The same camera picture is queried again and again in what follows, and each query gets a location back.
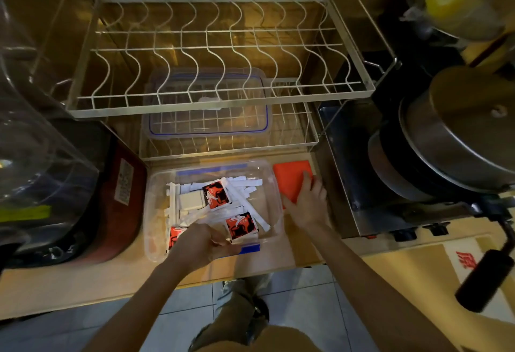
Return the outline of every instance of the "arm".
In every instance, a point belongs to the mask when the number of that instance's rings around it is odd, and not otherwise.
[[[205,224],[191,225],[179,236],[166,260],[92,338],[83,352],[138,352],[161,309],[184,277],[219,257],[241,251]]]
[[[456,352],[452,343],[415,306],[346,246],[326,223],[327,192],[304,173],[297,204],[283,196],[293,221],[311,238],[382,352]]]

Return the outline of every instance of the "tile floor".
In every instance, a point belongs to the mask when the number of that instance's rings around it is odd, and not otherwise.
[[[213,321],[221,287],[215,283],[175,291],[141,351],[186,352],[198,331]],[[268,304],[270,323],[303,331],[323,352],[378,352],[326,265],[276,272],[258,295]],[[125,302],[54,311],[9,324],[0,328],[0,350],[80,351]]]

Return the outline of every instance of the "red sponge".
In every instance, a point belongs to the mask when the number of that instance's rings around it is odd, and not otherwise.
[[[283,164],[275,164],[273,169],[280,193],[296,203],[302,188],[302,172],[306,171],[310,174],[310,177],[313,177],[310,162],[307,160],[285,162]]]

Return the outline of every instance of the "wooden countertop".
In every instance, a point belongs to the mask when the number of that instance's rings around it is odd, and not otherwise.
[[[309,160],[304,151],[262,156],[271,164],[293,160]],[[249,155],[224,157],[223,160],[248,160]],[[181,160],[180,164],[191,161]],[[162,169],[163,163],[151,169]],[[286,235],[261,246],[261,251],[217,259],[210,265],[191,273],[179,287],[213,283],[220,280],[246,277],[323,262],[307,236],[285,216]],[[459,220],[449,226],[450,234],[433,237],[426,229],[419,230],[415,241],[398,243],[388,235],[376,239],[351,238],[345,242],[361,256],[394,251],[449,239],[494,234],[502,238],[501,229],[485,220]],[[55,266],[6,270],[0,279],[0,320],[29,314],[65,309],[110,301],[134,294],[150,275],[156,263],[145,257],[143,235],[114,259],[95,265],[76,265],[73,262]]]

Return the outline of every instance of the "red chinese character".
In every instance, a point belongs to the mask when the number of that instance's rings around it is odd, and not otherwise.
[[[463,268],[476,268],[477,263],[471,253],[462,253],[457,251],[456,254],[458,255],[458,260],[460,261],[461,265],[463,265]]]

